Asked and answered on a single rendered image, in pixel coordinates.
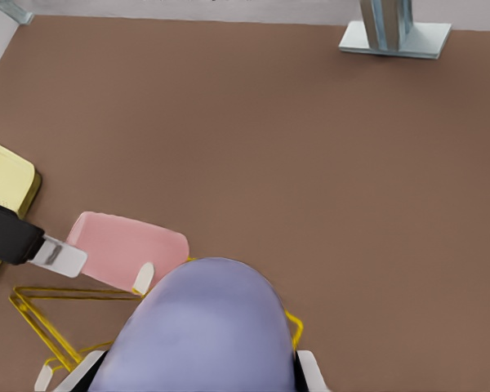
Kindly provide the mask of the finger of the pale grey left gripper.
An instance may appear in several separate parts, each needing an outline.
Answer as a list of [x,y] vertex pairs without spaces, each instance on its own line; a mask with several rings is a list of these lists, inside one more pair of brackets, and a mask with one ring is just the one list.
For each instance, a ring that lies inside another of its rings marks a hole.
[[87,261],[87,253],[56,238],[43,235],[43,243],[30,264],[76,278]]

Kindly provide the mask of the pale yellow plate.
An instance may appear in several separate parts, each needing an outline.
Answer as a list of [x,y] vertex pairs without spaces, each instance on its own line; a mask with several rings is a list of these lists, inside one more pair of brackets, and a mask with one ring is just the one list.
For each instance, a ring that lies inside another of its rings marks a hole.
[[42,177],[31,162],[0,145],[1,206],[24,221],[41,183]]

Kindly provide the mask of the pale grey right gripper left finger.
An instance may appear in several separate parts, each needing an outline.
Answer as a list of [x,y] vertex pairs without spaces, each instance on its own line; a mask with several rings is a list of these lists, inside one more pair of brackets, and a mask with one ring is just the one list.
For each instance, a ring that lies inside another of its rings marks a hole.
[[88,392],[107,351],[94,350],[52,391]]

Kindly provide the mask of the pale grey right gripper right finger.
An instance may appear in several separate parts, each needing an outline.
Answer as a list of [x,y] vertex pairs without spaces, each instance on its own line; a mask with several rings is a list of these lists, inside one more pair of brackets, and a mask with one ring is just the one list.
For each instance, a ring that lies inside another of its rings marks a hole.
[[295,353],[294,372],[298,392],[331,392],[311,351],[298,350]]

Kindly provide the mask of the pink plate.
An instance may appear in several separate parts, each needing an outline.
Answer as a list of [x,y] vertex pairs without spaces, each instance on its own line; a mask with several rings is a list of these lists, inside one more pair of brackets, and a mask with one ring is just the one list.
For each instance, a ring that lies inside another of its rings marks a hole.
[[66,242],[87,254],[83,274],[140,296],[189,259],[183,234],[96,212],[82,213]]

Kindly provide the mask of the silver frame post with foot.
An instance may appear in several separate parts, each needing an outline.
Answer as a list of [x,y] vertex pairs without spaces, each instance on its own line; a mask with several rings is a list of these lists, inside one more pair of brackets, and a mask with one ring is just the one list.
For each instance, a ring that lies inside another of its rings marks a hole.
[[18,25],[29,25],[34,18],[33,12],[26,11],[14,0],[0,0],[0,12],[14,20]]
[[359,0],[361,20],[349,22],[343,52],[437,60],[452,30],[448,23],[416,22],[412,0]]

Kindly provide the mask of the lavender round plate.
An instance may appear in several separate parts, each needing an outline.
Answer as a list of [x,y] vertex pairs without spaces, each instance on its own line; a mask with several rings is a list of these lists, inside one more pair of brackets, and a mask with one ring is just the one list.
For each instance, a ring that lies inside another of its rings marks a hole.
[[239,261],[204,258],[167,274],[136,307],[90,392],[295,392],[278,294]]

